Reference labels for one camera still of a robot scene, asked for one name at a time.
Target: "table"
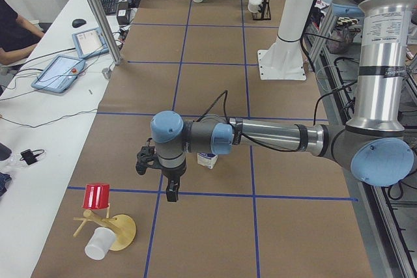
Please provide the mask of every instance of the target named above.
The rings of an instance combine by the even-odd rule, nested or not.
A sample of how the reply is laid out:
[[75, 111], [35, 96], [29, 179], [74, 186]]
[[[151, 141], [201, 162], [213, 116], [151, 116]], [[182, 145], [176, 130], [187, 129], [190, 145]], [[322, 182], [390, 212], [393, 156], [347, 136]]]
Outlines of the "table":
[[[311, 123], [311, 73], [259, 78], [256, 51], [275, 41], [284, 1], [271, 0], [272, 21], [254, 22], [247, 0], [141, 0], [33, 277], [372, 276], [358, 199], [331, 161], [238, 146], [210, 170], [189, 154], [178, 203], [166, 202], [158, 171], [134, 169], [153, 114], [195, 118], [224, 89], [229, 116]], [[323, 107], [318, 116], [326, 122]], [[110, 183], [112, 215], [138, 226], [131, 246], [100, 262], [83, 253], [95, 225], [72, 237], [85, 185], [97, 180]]]
[[[72, 20], [87, 21], [78, 29]], [[119, 25], [116, 16], [108, 16], [112, 31]], [[71, 34], [97, 27], [86, 0], [69, 0], [49, 28], [34, 52], [28, 58], [74, 47]], [[66, 55], [76, 56], [75, 51]], [[44, 68], [54, 55], [29, 63], [23, 68]], [[102, 69], [112, 64], [110, 55], [87, 61], [92, 64], [84, 76], [63, 94], [33, 92], [13, 100], [0, 101], [0, 114], [5, 118], [37, 125], [64, 115], [96, 109], [107, 87]], [[26, 76], [37, 71], [24, 71]], [[33, 90], [31, 77], [14, 78], [0, 99], [13, 97]], [[41, 161], [30, 167], [10, 167], [0, 162], [0, 171], [12, 176], [8, 191], [0, 198], [1, 234], [0, 277], [29, 277], [40, 256], [49, 229], [57, 213], [68, 181], [74, 170], [85, 138], [93, 123], [95, 112], [66, 118], [39, 128], [22, 128], [0, 120], [0, 142], [19, 154], [28, 148], [45, 149]]]

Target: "person's arm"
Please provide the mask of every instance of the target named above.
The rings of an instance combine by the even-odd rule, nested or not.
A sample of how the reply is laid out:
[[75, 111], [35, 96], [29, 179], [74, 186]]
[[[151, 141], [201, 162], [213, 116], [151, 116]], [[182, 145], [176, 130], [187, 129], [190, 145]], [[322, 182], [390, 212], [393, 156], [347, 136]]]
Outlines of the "person's arm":
[[39, 38], [42, 38], [44, 36], [44, 33], [40, 29], [38, 29], [36, 26], [34, 26], [31, 22], [29, 22], [20, 14], [18, 14], [18, 17], [16, 18], [16, 23]]
[[35, 47], [36, 44], [13, 51], [4, 51], [3, 48], [0, 48], [0, 63], [3, 65], [9, 65], [13, 62], [27, 58], [32, 53]]

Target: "black shirt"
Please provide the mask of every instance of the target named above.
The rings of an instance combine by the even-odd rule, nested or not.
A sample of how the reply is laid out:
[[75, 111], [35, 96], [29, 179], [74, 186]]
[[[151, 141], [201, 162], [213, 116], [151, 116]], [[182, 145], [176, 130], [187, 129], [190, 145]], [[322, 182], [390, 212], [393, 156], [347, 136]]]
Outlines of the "black shirt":
[[40, 38], [16, 23], [18, 14], [5, 0], [0, 0], [0, 48], [13, 51], [29, 47]]

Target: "red cup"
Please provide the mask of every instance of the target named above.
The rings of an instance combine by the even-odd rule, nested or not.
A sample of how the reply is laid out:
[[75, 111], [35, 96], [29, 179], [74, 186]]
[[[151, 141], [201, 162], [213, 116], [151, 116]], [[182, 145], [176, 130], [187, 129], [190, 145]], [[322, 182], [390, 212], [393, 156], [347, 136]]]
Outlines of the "red cup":
[[83, 208], [100, 210], [109, 207], [110, 185], [102, 182], [93, 182], [85, 186]]

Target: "tablet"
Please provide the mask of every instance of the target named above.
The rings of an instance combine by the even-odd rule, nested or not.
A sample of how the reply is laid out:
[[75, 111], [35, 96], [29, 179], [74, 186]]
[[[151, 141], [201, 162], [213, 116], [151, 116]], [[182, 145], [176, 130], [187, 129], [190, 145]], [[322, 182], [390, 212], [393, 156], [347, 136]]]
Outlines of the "tablet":
[[31, 86], [38, 90], [46, 90], [60, 94], [71, 86], [78, 75], [84, 70], [84, 66], [84, 59], [58, 55], [35, 79]]
[[82, 59], [88, 59], [109, 51], [99, 27], [72, 34], [72, 39], [78, 57]]

